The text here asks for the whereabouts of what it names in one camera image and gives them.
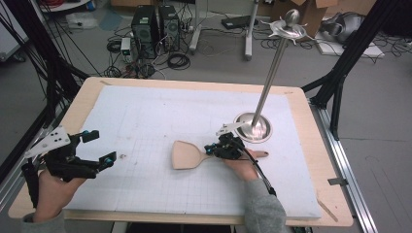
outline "gray sleeve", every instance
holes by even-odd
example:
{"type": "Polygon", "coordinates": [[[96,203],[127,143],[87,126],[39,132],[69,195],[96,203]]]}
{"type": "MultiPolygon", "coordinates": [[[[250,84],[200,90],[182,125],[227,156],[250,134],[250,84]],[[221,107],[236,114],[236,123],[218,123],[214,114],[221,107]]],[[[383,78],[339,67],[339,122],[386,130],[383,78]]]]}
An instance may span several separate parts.
{"type": "Polygon", "coordinates": [[[61,212],[57,217],[45,222],[34,223],[32,218],[34,214],[24,216],[21,220],[22,233],[65,233],[64,214],[61,212]]]}
{"type": "Polygon", "coordinates": [[[286,213],[275,195],[270,195],[263,180],[247,182],[245,226],[248,233],[284,233],[286,213]]]}

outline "concrete floor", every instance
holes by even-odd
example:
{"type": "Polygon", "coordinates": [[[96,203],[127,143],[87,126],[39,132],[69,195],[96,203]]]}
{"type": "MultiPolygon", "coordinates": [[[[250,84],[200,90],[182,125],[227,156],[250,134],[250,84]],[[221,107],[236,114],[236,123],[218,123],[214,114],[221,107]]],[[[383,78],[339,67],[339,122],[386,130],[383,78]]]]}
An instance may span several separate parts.
{"type": "MultiPolygon", "coordinates": [[[[108,10],[97,9],[93,15],[102,21],[108,10]]],[[[130,24],[124,13],[119,28],[130,24]]],[[[206,26],[222,28],[219,17],[203,21],[206,26]]],[[[91,60],[98,71],[108,66],[107,39],[113,30],[75,31],[70,36],[91,60]]],[[[76,48],[63,36],[73,63],[86,73],[95,71],[76,48]]],[[[190,67],[185,71],[162,70],[151,79],[264,84],[275,50],[264,49],[254,40],[253,59],[243,57],[244,38],[204,31],[199,49],[189,55],[190,67]]],[[[337,56],[320,55],[314,46],[310,50],[289,43],[276,85],[304,86],[333,67],[337,56]]],[[[358,180],[360,190],[379,232],[410,232],[412,229],[412,54],[396,57],[386,53],[374,64],[362,58],[345,82],[340,114],[339,136],[358,180]]],[[[10,153],[46,102],[29,61],[0,63],[0,162],[10,153]]],[[[307,93],[312,97],[316,90],[307,93]]],[[[0,215],[4,232],[19,232],[18,220],[7,216],[8,206],[0,215]]],[[[110,232],[112,222],[68,221],[68,232],[110,232]]],[[[355,223],[348,228],[314,227],[314,232],[361,232],[355,223]]]]}

